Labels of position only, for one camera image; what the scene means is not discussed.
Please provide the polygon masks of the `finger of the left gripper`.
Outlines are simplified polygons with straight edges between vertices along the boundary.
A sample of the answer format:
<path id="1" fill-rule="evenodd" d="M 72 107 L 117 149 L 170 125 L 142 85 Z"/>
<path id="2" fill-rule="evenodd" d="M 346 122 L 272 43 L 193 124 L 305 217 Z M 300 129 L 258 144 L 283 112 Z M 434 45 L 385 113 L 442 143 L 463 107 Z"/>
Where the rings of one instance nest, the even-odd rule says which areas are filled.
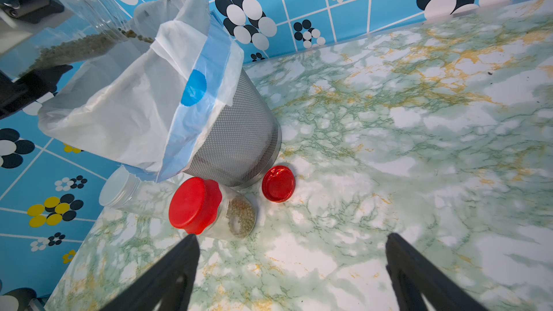
<path id="1" fill-rule="evenodd" d="M 71 65 L 33 69 L 13 81 L 1 72 L 1 119 L 14 115 L 47 93 L 54 93 L 61 77 L 73 69 Z"/>

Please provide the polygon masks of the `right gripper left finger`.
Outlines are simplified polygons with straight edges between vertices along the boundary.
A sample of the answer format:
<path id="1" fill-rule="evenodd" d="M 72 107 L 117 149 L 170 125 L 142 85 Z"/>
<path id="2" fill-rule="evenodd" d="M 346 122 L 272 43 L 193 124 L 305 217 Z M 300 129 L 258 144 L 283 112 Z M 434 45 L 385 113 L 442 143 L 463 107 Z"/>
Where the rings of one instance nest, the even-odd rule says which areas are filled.
<path id="1" fill-rule="evenodd" d="M 200 259 L 197 236 L 173 247 L 103 310 L 187 310 Z"/>

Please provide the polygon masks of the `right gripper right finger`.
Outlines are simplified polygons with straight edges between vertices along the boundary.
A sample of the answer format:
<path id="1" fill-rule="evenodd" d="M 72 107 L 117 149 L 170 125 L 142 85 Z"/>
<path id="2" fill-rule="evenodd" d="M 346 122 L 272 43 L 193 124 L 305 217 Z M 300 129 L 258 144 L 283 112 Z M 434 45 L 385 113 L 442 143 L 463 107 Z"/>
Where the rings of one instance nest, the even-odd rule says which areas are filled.
<path id="1" fill-rule="evenodd" d="M 456 285 L 397 233 L 387 236 L 387 272 L 400 310 L 484 310 L 485 307 Z"/>

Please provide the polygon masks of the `clear jar of mung beans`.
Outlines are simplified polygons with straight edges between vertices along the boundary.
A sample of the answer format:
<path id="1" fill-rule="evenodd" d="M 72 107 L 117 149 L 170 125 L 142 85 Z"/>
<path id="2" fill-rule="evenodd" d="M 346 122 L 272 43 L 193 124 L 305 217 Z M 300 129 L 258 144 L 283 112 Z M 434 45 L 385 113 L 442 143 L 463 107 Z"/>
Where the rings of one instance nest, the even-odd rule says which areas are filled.
<path id="1" fill-rule="evenodd" d="M 116 0 L 58 0 L 71 17 L 46 28 L 1 54 L 1 72 L 17 79 L 33 69 L 73 64 L 103 56 L 119 43 L 154 38 L 132 28 L 129 14 Z"/>

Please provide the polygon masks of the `small red jar lid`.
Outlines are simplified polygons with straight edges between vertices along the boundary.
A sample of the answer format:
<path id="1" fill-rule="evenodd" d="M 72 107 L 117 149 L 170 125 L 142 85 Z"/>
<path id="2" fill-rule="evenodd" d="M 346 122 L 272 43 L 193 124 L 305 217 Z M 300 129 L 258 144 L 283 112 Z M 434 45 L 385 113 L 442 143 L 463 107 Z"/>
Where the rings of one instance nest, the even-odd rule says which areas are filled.
<path id="1" fill-rule="evenodd" d="M 262 194 L 271 202 L 282 203 L 289 200 L 295 191 L 296 181 L 289 167 L 278 165 L 267 171 L 262 180 Z"/>

